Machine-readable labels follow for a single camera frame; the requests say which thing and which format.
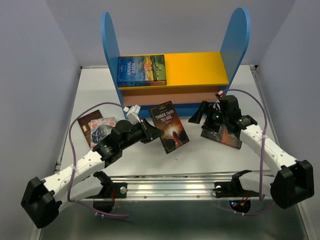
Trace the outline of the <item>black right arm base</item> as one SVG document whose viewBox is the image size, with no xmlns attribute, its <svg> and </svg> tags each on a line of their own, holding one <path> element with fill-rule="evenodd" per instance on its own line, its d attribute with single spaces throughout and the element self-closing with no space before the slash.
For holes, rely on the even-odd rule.
<svg viewBox="0 0 320 240">
<path fill-rule="evenodd" d="M 251 170 L 243 170 L 233 174 L 229 181 L 215 182 L 211 195 L 216 199 L 242 197 L 241 200 L 230 200 L 229 205 L 234 213 L 249 215 L 248 212 L 251 209 L 250 197 L 258 197 L 259 190 L 245 190 L 240 182 L 240 177 L 250 177 L 250 174 L 255 175 Z"/>
</svg>

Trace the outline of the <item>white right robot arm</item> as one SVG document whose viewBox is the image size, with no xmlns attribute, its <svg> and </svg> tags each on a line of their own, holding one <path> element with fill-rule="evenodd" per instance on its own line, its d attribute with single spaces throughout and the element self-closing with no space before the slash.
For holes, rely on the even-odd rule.
<svg viewBox="0 0 320 240">
<path fill-rule="evenodd" d="M 202 129 L 218 131 L 226 127 L 237 139 L 256 153 L 266 164 L 271 175 L 243 170 L 235 173 L 230 181 L 216 182 L 216 198 L 242 197 L 247 193 L 271 197 L 282 209 L 314 196 L 314 171 L 307 160 L 297 160 L 272 141 L 249 115 L 243 115 L 238 99 L 234 95 L 219 97 L 218 107 L 203 101 L 199 109 L 188 120 L 199 124 L 206 115 Z"/>
</svg>

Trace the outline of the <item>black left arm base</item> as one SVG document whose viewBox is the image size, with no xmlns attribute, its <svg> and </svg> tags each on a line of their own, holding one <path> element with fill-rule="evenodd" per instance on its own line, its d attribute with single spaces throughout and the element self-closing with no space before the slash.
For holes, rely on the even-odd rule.
<svg viewBox="0 0 320 240">
<path fill-rule="evenodd" d="M 97 181 L 97 185 L 92 184 L 91 187 L 96 186 L 93 194 L 86 197 L 93 199 L 92 208 L 98 211 L 98 215 L 106 217 L 109 215 L 116 215 L 112 213 L 116 199 L 125 199 L 127 197 L 128 184 L 126 182 L 114 182 L 103 171 L 95 172 L 92 180 Z"/>
</svg>

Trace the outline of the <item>Jane Eyre book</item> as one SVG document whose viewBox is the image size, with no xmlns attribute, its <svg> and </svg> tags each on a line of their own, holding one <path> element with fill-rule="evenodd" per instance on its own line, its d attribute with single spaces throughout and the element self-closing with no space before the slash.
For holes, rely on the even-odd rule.
<svg viewBox="0 0 320 240">
<path fill-rule="evenodd" d="M 120 81 L 117 82 L 117 86 L 123 87 L 154 87 L 154 86 L 166 86 L 166 81 Z"/>
</svg>

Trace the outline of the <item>A Tale of Two Cities book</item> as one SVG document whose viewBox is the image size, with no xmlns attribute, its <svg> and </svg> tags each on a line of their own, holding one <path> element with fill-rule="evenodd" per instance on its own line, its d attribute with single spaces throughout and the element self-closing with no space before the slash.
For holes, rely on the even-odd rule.
<svg viewBox="0 0 320 240">
<path fill-rule="evenodd" d="M 238 150 L 242 147 L 242 142 L 234 134 L 229 133 L 225 126 L 220 126 L 217 132 L 203 129 L 200 136 Z"/>
</svg>

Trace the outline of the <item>Animal Farm book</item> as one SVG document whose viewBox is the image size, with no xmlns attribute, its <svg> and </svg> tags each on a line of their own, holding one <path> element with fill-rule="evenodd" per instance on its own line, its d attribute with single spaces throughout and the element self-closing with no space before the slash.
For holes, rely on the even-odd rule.
<svg viewBox="0 0 320 240">
<path fill-rule="evenodd" d="M 165 56 L 158 54 L 119 57 L 116 81 L 167 81 Z"/>
</svg>

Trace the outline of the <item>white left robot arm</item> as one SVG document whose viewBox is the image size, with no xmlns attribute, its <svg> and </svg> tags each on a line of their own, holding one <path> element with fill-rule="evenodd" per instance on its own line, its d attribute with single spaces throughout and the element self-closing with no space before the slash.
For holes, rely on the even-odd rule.
<svg viewBox="0 0 320 240">
<path fill-rule="evenodd" d="M 85 178 L 98 178 L 94 185 L 95 193 L 100 197 L 108 196 L 111 184 L 102 170 L 121 158 L 126 148 L 137 142 L 149 143 L 163 134 L 163 130 L 152 126 L 144 118 L 136 124 L 128 120 L 118 121 L 110 134 L 80 160 L 75 160 L 72 165 L 51 176 L 29 180 L 21 200 L 22 208 L 35 226 L 42 229 L 59 215 L 64 203 L 63 197 L 71 203 L 80 202 L 80 198 L 70 198 L 71 189 Z"/>
</svg>

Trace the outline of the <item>Three Days to See book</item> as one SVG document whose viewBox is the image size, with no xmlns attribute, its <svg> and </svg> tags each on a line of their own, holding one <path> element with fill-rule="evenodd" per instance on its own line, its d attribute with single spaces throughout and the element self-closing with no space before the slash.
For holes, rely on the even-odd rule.
<svg viewBox="0 0 320 240">
<path fill-rule="evenodd" d="M 160 140 L 166 154 L 175 151 L 190 141 L 171 101 L 152 107 L 148 112 L 154 126 L 164 132 Z"/>
</svg>

